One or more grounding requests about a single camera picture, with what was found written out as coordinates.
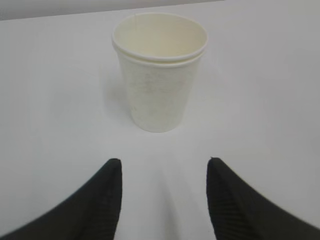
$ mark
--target wall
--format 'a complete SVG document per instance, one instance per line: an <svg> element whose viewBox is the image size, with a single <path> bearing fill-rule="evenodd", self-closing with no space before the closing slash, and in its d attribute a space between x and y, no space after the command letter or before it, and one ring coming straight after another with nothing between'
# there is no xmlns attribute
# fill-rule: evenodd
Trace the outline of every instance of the wall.
<svg viewBox="0 0 320 240"><path fill-rule="evenodd" d="M216 0L0 0L0 20L137 9Z"/></svg>

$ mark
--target white paper cup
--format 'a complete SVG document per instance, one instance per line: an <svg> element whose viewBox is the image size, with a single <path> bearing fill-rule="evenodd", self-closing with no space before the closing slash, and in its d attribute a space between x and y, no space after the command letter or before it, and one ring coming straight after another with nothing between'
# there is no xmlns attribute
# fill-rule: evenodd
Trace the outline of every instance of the white paper cup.
<svg viewBox="0 0 320 240"><path fill-rule="evenodd" d="M207 41L199 23L168 13L135 14L116 27L112 43L140 128L162 133L179 125Z"/></svg>

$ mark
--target black ribbed material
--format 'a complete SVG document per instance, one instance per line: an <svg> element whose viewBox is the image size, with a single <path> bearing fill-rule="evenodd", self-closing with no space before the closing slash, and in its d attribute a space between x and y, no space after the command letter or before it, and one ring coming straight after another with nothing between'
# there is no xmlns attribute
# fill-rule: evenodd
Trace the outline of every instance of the black ribbed material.
<svg viewBox="0 0 320 240"><path fill-rule="evenodd" d="M217 240L320 240L320 230L282 210L221 159L207 168L207 200Z"/></svg>
<svg viewBox="0 0 320 240"><path fill-rule="evenodd" d="M110 159L68 199L0 240L113 240L121 201L121 162Z"/></svg>

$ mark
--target white table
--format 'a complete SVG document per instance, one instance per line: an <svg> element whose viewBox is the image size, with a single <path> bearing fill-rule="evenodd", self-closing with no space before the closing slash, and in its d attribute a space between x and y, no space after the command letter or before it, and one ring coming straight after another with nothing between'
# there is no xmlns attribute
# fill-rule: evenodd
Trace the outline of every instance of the white table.
<svg viewBox="0 0 320 240"><path fill-rule="evenodd" d="M0 21L0 235L45 213L109 158L123 163L117 240L214 239L206 169L221 157L320 227L318 0L226 0ZM114 26L140 12L199 21L210 42L184 122L132 122Z"/></svg>

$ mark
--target paper cup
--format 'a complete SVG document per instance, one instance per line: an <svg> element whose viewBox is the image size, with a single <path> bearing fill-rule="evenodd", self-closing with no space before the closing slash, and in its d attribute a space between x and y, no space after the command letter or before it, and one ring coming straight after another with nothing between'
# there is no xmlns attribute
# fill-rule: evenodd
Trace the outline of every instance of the paper cup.
<svg viewBox="0 0 320 240"><path fill-rule="evenodd" d="M197 22L168 13L135 14L112 35L134 122L162 133L182 120L207 32Z"/></svg>

